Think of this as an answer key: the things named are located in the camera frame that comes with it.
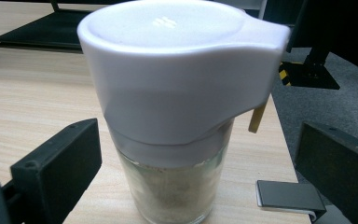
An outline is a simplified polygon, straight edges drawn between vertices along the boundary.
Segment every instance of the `table surface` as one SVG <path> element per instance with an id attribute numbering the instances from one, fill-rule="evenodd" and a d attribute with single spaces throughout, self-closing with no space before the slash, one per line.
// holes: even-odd
<path id="1" fill-rule="evenodd" d="M 50 4 L 0 2 L 0 35 L 51 12 Z M 256 180 L 297 180 L 272 98 L 257 133 L 247 131 L 251 115 L 235 119 L 213 211 L 203 223 L 310 223 L 307 215 L 257 207 Z M 67 125 L 91 118 L 99 122 L 103 165 L 64 223 L 146 223 L 132 200 L 84 55 L 0 48 L 2 186 L 11 179 L 10 165 Z"/>

